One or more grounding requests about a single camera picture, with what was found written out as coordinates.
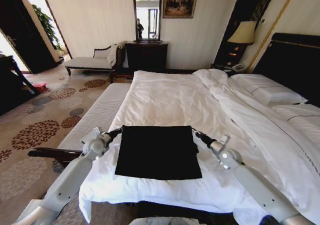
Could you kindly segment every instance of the painting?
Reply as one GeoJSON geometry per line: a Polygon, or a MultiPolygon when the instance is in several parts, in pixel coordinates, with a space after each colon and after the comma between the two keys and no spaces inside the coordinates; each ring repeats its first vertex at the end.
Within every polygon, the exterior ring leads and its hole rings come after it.
{"type": "Polygon", "coordinates": [[[192,19],[196,0],[164,0],[163,18],[164,19],[192,19]]]}

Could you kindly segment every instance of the framed mirror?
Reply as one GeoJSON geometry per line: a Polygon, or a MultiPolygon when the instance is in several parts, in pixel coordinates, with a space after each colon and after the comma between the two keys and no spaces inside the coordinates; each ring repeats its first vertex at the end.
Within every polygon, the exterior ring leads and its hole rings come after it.
{"type": "Polygon", "coordinates": [[[136,41],[160,41],[162,0],[133,0],[136,41]]]}

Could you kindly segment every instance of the beige wall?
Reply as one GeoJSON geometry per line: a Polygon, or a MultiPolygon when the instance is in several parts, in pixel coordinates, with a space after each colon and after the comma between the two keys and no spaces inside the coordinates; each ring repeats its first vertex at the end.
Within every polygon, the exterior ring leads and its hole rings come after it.
{"type": "MultiPolygon", "coordinates": [[[[94,48],[135,39],[133,0],[48,0],[71,55],[91,57],[94,48]]],[[[197,0],[193,19],[161,19],[169,42],[167,67],[209,68],[236,0],[197,0]]]]}
{"type": "Polygon", "coordinates": [[[36,28],[38,29],[45,45],[49,49],[54,61],[59,62],[60,61],[59,54],[57,53],[57,51],[55,51],[54,47],[52,46],[52,44],[46,34],[46,31],[44,30],[44,27],[41,25],[41,22],[39,21],[38,16],[35,13],[32,5],[30,4],[30,2],[28,0],[22,0],[22,2],[24,4],[25,8],[27,9],[27,11],[29,12],[36,28]]]}
{"type": "MultiPolygon", "coordinates": [[[[271,0],[262,17],[265,19],[265,23],[262,25],[260,24],[257,28],[255,42],[246,49],[241,59],[242,63],[249,65],[252,62],[258,48],[261,46],[262,41],[266,37],[286,1],[287,0],[271,0]]],[[[266,40],[261,51],[257,54],[257,57],[252,64],[252,69],[257,65],[266,51],[274,33],[320,35],[319,8],[320,0],[291,0],[276,23],[270,37],[266,40]]]]}

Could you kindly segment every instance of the headboard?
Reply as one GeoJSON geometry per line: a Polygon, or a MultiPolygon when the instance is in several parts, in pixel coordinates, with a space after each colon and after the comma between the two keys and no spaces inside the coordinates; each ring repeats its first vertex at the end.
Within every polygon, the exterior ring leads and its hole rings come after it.
{"type": "Polygon", "coordinates": [[[254,74],[262,74],[320,107],[320,36],[275,33],[254,74]]]}

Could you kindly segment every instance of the wooden dresser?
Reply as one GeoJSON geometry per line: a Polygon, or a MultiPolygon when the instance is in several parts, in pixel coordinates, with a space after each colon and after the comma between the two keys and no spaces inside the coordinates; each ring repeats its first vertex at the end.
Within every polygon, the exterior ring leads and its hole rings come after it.
{"type": "Polygon", "coordinates": [[[168,43],[165,41],[129,41],[126,44],[131,71],[163,72],[166,69],[168,43]]]}

